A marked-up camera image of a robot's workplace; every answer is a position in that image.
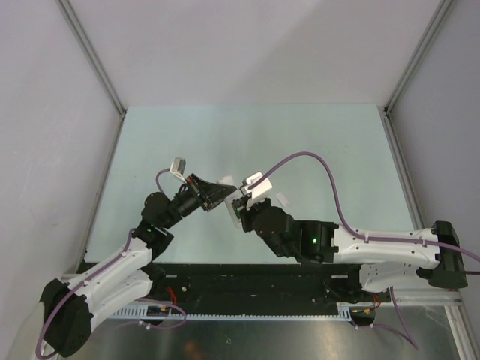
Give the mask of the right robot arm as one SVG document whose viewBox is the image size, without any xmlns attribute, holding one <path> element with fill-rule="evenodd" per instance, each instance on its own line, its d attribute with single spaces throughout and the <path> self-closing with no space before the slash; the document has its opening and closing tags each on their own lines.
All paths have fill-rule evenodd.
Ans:
<svg viewBox="0 0 480 360">
<path fill-rule="evenodd" d="M 296 220 L 270 199 L 253 205 L 246 198 L 235 199 L 229 211 L 237 227 L 256 233 L 277 257 L 308 265 L 358 265 L 359 274 L 346 282 L 346 293 L 355 301 L 390 287 L 427 283 L 458 290 L 468 284 L 456 249 L 458 238 L 448 222 L 411 232 L 367 232 L 333 222 Z"/>
</svg>

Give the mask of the white battery cover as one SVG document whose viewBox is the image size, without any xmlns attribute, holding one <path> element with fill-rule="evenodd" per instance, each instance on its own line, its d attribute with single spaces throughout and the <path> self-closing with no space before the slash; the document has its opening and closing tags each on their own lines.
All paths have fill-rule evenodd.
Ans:
<svg viewBox="0 0 480 360">
<path fill-rule="evenodd" d="M 283 193 L 277 193 L 276 198 L 282 207 L 288 207 L 290 205 L 290 201 L 287 199 L 287 197 Z"/>
</svg>

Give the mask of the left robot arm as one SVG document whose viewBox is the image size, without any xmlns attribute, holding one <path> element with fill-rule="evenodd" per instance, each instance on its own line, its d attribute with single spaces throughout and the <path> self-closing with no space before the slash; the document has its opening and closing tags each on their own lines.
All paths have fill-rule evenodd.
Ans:
<svg viewBox="0 0 480 360">
<path fill-rule="evenodd" d="M 44 287 L 40 297 L 44 320 L 35 346 L 38 359 L 51 357 L 42 353 L 43 343 L 55 354 L 73 355 L 117 310 L 145 296 L 155 300 L 165 293 L 166 282 L 155 274 L 152 261 L 173 240 L 168 230 L 197 209 L 210 212 L 237 190 L 230 176 L 211 183 L 191 174 L 182 186 L 173 198 L 163 191 L 148 195 L 138 226 L 104 261 L 68 282 L 55 278 Z"/>
</svg>

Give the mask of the white remote control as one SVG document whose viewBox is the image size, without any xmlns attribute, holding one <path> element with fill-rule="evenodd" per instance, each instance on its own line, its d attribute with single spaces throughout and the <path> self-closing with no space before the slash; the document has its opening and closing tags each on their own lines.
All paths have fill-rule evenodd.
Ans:
<svg viewBox="0 0 480 360">
<path fill-rule="evenodd" d="M 235 188 L 235 191 L 232 192 L 223 202 L 226 205 L 226 208 L 229 212 L 230 217 L 232 218 L 233 224 L 241 229 L 242 228 L 242 220 L 241 216 L 237 214 L 236 208 L 234 207 L 233 203 L 235 200 L 241 199 L 246 195 L 246 192 L 243 187 L 236 187 L 234 178 L 231 175 L 226 175 L 223 178 L 220 178 L 217 181 L 218 185 L 231 185 Z"/>
</svg>

